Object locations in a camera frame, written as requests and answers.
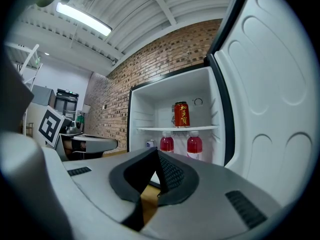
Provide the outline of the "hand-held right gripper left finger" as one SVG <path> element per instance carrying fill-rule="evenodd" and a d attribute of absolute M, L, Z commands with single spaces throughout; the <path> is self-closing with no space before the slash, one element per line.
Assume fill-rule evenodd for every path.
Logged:
<path fill-rule="evenodd" d="M 145 225 L 141 194 L 159 165 L 158 149 L 139 151 L 137 156 L 118 164 L 109 173 L 109 184 L 122 200 L 134 204 L 133 212 L 121 224 L 139 232 Z"/>

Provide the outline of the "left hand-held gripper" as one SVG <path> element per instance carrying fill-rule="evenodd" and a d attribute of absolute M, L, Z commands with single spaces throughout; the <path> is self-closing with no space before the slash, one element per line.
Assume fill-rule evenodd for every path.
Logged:
<path fill-rule="evenodd" d="M 117 140 L 83 133 L 82 126 L 48 106 L 38 132 L 63 162 L 101 158 L 104 152 L 118 147 Z"/>

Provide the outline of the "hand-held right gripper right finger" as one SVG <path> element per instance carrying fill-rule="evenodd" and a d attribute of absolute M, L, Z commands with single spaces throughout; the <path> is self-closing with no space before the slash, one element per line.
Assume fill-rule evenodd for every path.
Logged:
<path fill-rule="evenodd" d="M 200 177 L 196 170 L 179 160 L 174 153 L 157 152 L 156 175 L 160 185 L 158 206 L 181 204 L 197 189 Z"/>

